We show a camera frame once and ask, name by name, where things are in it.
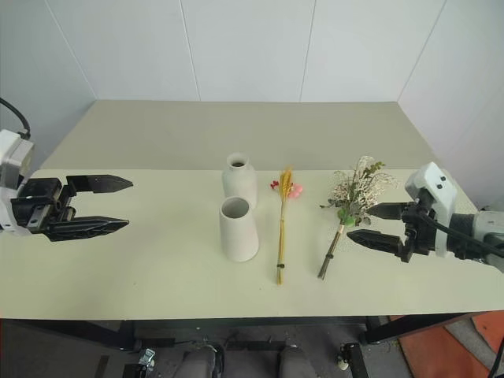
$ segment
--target flower stem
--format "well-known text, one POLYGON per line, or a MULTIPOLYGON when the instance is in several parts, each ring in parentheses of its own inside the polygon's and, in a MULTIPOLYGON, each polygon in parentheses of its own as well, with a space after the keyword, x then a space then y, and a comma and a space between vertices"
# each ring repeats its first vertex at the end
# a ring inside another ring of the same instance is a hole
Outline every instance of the flower stem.
POLYGON ((285 202, 282 201, 280 211, 280 239, 278 242, 278 262, 276 263, 276 283, 281 285, 284 282, 284 210, 285 202))
POLYGON ((327 254, 325 255, 324 263, 321 266, 321 270, 318 273, 318 278, 323 280, 325 278, 325 273, 328 270, 329 262, 332 260, 334 257, 334 249, 336 248, 336 244, 338 244, 339 238, 343 235, 343 231, 345 230, 345 225, 343 223, 339 224, 338 231, 334 235, 334 239, 332 240, 331 246, 329 247, 329 250, 327 254))

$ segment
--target white wall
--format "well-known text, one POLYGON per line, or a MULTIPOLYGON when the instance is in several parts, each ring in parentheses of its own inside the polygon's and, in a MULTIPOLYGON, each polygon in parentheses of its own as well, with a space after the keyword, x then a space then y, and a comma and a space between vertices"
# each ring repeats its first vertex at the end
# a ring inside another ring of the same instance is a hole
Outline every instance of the white wall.
MULTIPOLYGON (((76 125, 95 100, 61 30, 37 0, 0 0, 0 96, 32 126, 34 166, 76 125)), ((20 122, 0 106, 0 128, 20 122)))
MULTIPOLYGON (((504 183, 502 155, 489 148, 504 137, 501 0, 0 0, 0 7, 0 95, 33 123, 37 162, 95 98, 399 99, 478 203, 504 183)), ((4 109, 0 121, 17 127, 4 109)))
POLYGON ((504 195, 504 2, 448 0, 399 105, 479 206, 504 195))

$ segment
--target green leaf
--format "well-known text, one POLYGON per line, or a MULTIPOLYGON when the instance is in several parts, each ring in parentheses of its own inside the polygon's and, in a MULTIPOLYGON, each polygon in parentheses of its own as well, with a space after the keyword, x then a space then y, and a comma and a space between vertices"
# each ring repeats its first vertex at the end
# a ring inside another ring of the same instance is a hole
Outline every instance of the green leaf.
POLYGON ((373 173, 376 173, 379 169, 382 169, 384 166, 385 164, 382 161, 377 161, 375 164, 371 164, 369 167, 364 169, 363 176, 369 177, 373 173))
POLYGON ((348 217, 348 212, 346 209, 339 209, 338 210, 338 218, 341 220, 341 221, 345 221, 345 219, 348 217))
POLYGON ((355 226, 355 218, 348 216, 346 217, 346 220, 343 222, 343 224, 347 227, 353 227, 355 226))

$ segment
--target white table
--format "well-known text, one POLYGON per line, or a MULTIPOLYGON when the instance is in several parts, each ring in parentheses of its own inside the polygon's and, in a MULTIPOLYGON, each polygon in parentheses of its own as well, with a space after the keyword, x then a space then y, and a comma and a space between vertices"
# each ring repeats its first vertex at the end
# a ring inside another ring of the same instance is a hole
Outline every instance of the white table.
MULTIPOLYGON (((413 170, 384 202, 407 201, 413 170)), ((320 209, 332 171, 295 171, 305 188, 288 203, 285 282, 276 285, 278 172, 259 173, 255 210, 261 247, 245 263, 220 251, 218 171, 41 170, 37 176, 110 173, 134 187, 106 195, 78 194, 78 216, 129 219, 107 236, 52 243, 43 235, 0 236, 2 316, 24 319, 202 319, 457 313, 504 309, 504 275, 456 258, 413 255, 400 262, 344 238, 324 281, 318 269, 336 228, 333 209, 320 209)), ((459 192, 457 211, 475 211, 459 192)), ((372 228, 402 235, 400 221, 373 219, 372 228)))
POLYGON ((395 102, 97 101, 43 168, 222 169, 236 151, 260 170, 349 169, 362 154, 391 169, 435 160, 395 102))

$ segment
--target table leg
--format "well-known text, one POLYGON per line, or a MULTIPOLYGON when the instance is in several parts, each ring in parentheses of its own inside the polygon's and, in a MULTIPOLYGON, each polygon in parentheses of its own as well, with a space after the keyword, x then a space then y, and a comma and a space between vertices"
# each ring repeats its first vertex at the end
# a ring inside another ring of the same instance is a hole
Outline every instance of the table leg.
POLYGON ((406 315, 395 321, 376 328, 368 329, 360 337, 362 345, 377 344, 383 341, 397 339, 398 337, 411 335, 424 331, 431 327, 439 327, 464 317, 471 317, 474 313, 433 313, 426 315, 406 315))
POLYGON ((119 350, 137 351, 142 347, 142 343, 135 339, 135 323, 133 321, 121 321, 117 332, 89 321, 17 320, 16 323, 59 335, 84 339, 119 350))
POLYGON ((369 378, 368 370, 365 367, 359 343, 348 343, 341 347, 341 355, 347 366, 350 366, 353 378, 369 378))

